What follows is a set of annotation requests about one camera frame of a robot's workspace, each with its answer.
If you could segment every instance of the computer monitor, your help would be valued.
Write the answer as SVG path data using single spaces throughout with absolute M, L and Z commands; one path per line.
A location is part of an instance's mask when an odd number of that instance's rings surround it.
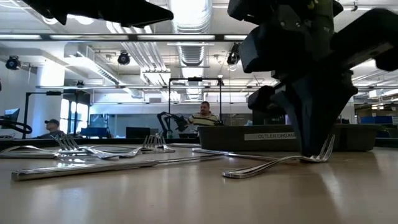
M 19 116 L 19 108 L 16 108 L 16 109 L 5 110 L 4 116 L 2 118 L 6 121 L 17 122 L 18 116 Z
M 146 138 L 150 135 L 150 128 L 126 127 L 126 138 Z
M 109 138 L 110 136 L 107 128 L 94 128 L 94 127 L 82 128 L 80 134 L 82 136 L 99 137 L 99 138 Z

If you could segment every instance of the man wearing cap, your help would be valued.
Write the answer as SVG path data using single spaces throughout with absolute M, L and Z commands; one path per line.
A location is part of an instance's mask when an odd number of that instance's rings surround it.
M 42 136 L 39 136 L 37 138 L 39 139 L 51 139 L 55 136 L 61 136 L 63 134 L 65 134 L 63 131 L 59 130 L 60 127 L 60 122 L 57 121 L 56 119 L 51 119 L 49 121 L 44 121 L 45 123 L 45 128 L 50 131 L 48 134 L 44 134 Z

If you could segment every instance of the striped shirt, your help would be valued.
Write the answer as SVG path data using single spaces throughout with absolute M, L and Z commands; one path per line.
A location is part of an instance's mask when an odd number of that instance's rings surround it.
M 199 126 L 214 126 L 215 122 L 217 121 L 218 117 L 212 114 L 210 114 L 209 116 L 203 116 L 200 113 L 196 113 L 188 118 L 188 122 L 190 124 Z

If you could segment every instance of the cap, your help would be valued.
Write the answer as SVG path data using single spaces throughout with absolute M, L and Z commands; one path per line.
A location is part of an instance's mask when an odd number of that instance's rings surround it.
M 51 120 L 49 120 L 49 121 L 44 121 L 44 123 L 45 123 L 45 124 L 53 123 L 53 124 L 56 124 L 57 126 L 60 125 L 60 122 L 57 121 L 56 119 L 51 119 Z

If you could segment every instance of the beige table surface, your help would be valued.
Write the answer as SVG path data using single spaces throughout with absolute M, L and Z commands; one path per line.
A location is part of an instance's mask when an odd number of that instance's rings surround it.
M 398 223 L 398 149 L 336 152 L 326 164 L 289 162 L 251 179 L 221 176 L 262 163 L 224 157 L 12 182 L 12 170 L 66 163 L 0 159 L 0 223 Z

